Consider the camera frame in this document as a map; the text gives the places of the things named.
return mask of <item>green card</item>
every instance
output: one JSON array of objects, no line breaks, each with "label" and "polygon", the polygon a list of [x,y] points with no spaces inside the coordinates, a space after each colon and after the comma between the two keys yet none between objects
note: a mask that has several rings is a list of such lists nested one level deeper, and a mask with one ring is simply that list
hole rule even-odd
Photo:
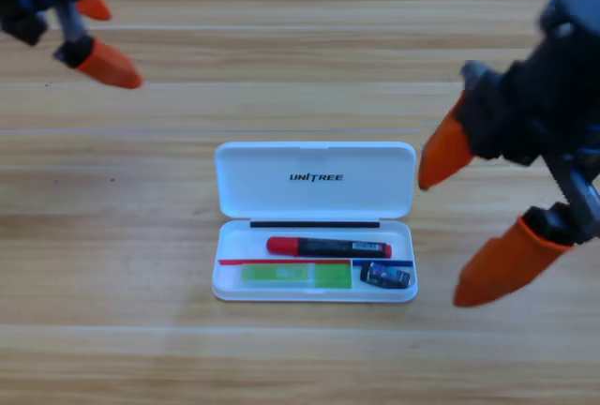
[{"label": "green card", "polygon": [[353,286],[349,264],[315,264],[315,288],[349,290]]}]

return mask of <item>metal part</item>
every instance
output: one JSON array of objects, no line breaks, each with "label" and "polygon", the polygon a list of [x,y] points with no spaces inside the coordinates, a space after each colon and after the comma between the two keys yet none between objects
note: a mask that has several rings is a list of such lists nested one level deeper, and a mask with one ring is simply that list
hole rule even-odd
[{"label": "metal part", "polygon": [[82,16],[74,4],[70,2],[59,4],[54,8],[54,11],[63,30],[65,41],[75,42],[86,35]]},{"label": "metal part", "polygon": [[574,165],[569,156],[545,156],[544,161],[569,202],[581,237],[599,237],[600,196],[592,182]]}]

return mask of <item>red marker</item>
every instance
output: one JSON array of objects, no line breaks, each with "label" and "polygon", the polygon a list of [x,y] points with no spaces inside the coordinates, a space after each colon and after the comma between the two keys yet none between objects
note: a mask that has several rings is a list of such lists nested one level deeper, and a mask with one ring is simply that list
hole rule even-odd
[{"label": "red marker", "polygon": [[337,239],[272,237],[266,248],[276,255],[314,258],[392,258],[392,247],[384,243]]}]

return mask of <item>table surface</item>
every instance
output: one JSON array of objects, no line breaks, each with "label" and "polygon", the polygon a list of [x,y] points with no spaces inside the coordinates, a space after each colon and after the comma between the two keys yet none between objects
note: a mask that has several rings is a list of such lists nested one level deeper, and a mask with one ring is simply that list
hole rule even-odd
[{"label": "table surface", "polygon": [[108,0],[111,89],[2,37],[0,401],[7,405],[597,404],[599,246],[452,306],[460,268],[544,166],[476,160],[414,190],[407,305],[224,303],[213,155],[228,141],[404,141],[420,153],[466,59],[527,56],[546,0]]}]

